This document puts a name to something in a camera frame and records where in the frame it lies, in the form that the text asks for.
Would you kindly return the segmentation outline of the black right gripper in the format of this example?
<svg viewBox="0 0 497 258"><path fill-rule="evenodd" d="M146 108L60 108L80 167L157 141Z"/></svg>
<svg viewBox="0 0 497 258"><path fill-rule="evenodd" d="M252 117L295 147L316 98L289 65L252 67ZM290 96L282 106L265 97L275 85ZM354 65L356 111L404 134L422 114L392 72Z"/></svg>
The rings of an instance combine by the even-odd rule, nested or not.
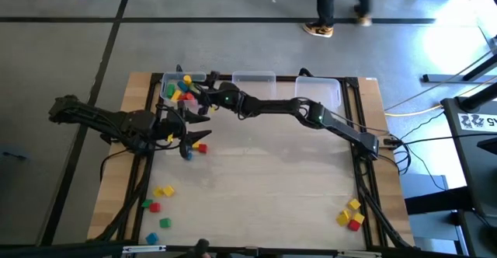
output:
<svg viewBox="0 0 497 258"><path fill-rule="evenodd" d="M219 88L215 89L214 85L220 75L218 71L211 71L203 81L193 83L198 90L209 91L207 96L210 102L198 102L198 115L206 116L212 104L231 110L234 113L239 111L243 101L241 90L231 82L222 82Z"/></svg>

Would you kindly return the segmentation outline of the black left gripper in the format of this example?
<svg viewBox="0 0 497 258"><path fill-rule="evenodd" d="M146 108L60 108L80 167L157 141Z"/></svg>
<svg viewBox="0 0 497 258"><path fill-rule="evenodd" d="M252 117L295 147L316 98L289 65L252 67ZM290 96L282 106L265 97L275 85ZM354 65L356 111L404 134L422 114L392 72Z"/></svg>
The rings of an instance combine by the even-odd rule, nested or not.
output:
<svg viewBox="0 0 497 258"><path fill-rule="evenodd" d="M155 127L155 146L160 149L167 149L171 146L171 141L166 145L159 142L168 140L171 135L180 140L179 152L184 159L193 157L193 144L212 133L212 130L188 131L186 133L186 123L198 124L209 121L210 118L190 111L183 101L177 103L177 110L168 110L166 118L161 119Z"/></svg>

